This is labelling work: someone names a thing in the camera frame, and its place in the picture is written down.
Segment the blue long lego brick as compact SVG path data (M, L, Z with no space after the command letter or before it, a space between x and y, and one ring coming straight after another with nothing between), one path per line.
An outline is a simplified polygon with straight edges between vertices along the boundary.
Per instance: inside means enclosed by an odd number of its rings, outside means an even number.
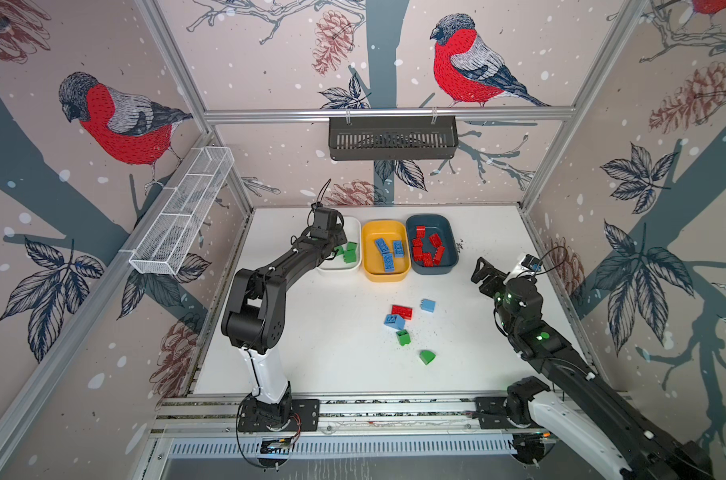
M384 253L382 255L385 272L393 272L395 270L394 257L392 253Z
M395 258L403 258L405 256L403 243L400 240L392 242L392 254Z
M374 244L381 255L387 255L390 253L388 244L383 238L375 239Z

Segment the light blue small lego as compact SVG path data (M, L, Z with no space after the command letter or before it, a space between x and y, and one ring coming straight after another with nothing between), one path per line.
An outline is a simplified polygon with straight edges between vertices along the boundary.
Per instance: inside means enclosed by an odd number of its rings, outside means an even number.
M436 309L436 302L430 299L422 299L420 302L420 309L423 312L434 313Z

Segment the red long lego brick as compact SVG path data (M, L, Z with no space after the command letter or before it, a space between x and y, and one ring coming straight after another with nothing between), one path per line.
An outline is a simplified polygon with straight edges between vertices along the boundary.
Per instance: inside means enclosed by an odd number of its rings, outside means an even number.
M444 246L439 246L434 252L423 251L421 255L422 265L427 268L440 266L444 253Z

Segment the blue lego brick cluster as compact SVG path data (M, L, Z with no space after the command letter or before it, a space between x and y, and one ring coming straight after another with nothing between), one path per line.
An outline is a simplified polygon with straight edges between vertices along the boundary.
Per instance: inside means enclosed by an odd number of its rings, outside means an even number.
M396 331L405 329L406 320L398 314L389 314L385 317L383 325Z

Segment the red lego brick low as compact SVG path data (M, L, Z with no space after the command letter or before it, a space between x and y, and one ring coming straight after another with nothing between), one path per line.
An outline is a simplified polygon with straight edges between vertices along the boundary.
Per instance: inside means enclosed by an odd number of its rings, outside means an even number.
M411 320L413 318L413 309L410 307L393 305L391 308L393 315L399 315L404 320Z

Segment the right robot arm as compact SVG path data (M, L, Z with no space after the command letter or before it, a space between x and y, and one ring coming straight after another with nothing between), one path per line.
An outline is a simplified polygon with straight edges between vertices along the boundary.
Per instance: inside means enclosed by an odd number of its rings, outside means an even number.
M522 271L513 273L478 258L471 276L493 301L498 331L536 372L508 387L508 421L545 428L606 479L713 478L699 445L679 442L644 417L545 322L536 263L527 255Z

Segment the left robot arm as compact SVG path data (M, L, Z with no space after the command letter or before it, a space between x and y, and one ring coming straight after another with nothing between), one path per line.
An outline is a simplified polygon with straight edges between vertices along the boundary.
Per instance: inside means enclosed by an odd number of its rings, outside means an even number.
M257 418L282 429L292 417L292 393L277 345L283 335L287 292L306 273L336 256L347 243L343 215L320 202L311 205L307 226L287 252L255 270L242 268L232 280L221 332L246 362Z

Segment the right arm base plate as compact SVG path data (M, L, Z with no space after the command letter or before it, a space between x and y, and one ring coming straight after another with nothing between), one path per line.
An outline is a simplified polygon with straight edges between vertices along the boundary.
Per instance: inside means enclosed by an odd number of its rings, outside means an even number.
M474 409L468 416L479 422L484 430L543 429L530 415L527 406L517 400L509 405L506 396L481 396L474 399Z

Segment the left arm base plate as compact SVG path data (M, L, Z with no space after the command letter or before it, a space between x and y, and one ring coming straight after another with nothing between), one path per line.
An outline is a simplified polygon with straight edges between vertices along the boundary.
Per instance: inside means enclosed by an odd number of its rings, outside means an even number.
M315 432L319 414L318 399L269 404L248 395L239 407L236 429L238 433Z

